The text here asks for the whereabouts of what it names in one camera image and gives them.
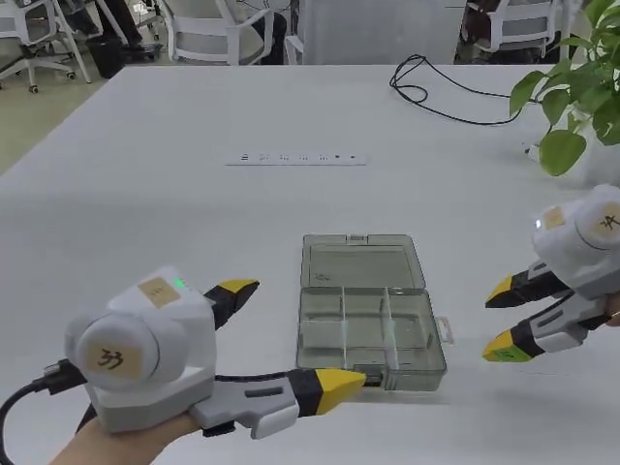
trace label sticker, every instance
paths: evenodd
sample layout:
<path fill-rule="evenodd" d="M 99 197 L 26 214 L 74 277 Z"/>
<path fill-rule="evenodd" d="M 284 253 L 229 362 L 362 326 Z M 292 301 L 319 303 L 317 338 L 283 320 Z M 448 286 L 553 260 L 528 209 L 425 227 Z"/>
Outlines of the label sticker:
<path fill-rule="evenodd" d="M 547 230 L 552 230 L 553 228 L 562 226 L 564 224 L 564 213 L 562 212 L 562 207 L 554 206 L 549 211 L 545 212 L 542 216 L 542 220 L 544 221 L 544 227 Z"/>
<path fill-rule="evenodd" d="M 139 380 L 142 351 L 138 347 L 93 341 L 86 352 L 86 369 L 127 380 Z"/>
<path fill-rule="evenodd" d="M 175 300 L 179 300 L 181 295 L 164 278 L 154 278 L 138 285 L 139 289 L 157 308 L 162 308 Z"/>
<path fill-rule="evenodd" d="M 606 204 L 590 231 L 600 237 L 615 237 L 620 232 L 620 203 Z"/>

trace black trash bin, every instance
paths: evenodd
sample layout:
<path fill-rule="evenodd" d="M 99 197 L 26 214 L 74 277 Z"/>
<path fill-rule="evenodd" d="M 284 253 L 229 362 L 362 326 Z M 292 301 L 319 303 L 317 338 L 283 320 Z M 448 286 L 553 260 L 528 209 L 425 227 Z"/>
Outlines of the black trash bin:
<path fill-rule="evenodd" d="M 125 66 L 123 45 L 118 37 L 97 36 L 86 41 L 99 74 L 104 79 L 112 78 Z"/>

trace clear plastic box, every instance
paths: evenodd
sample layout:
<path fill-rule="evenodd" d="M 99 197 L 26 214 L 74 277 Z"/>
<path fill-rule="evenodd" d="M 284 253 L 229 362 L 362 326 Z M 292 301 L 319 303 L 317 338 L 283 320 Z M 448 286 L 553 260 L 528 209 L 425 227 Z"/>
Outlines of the clear plastic box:
<path fill-rule="evenodd" d="M 297 366 L 363 372 L 384 390 L 436 390 L 446 360 L 413 241 L 304 238 Z"/>

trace power strip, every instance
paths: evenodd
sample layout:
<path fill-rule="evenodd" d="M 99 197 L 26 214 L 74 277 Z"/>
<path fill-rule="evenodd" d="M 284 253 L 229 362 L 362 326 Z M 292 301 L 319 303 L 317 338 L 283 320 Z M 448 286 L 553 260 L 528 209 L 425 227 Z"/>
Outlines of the power strip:
<path fill-rule="evenodd" d="M 230 167 L 355 167 L 366 165 L 366 158 L 361 155 L 344 153 L 257 152 L 232 155 L 226 165 Z"/>

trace finger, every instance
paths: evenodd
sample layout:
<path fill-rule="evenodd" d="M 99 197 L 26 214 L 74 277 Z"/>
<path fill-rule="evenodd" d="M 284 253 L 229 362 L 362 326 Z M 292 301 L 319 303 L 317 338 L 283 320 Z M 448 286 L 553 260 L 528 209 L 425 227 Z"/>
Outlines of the finger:
<path fill-rule="evenodd" d="M 198 431 L 200 426 L 187 414 L 180 415 L 155 426 L 149 434 L 160 444 L 167 445 L 188 434 Z"/>
<path fill-rule="evenodd" d="M 611 317 L 611 320 L 607 322 L 608 326 L 618 327 L 620 326 L 620 315 L 615 315 Z"/>

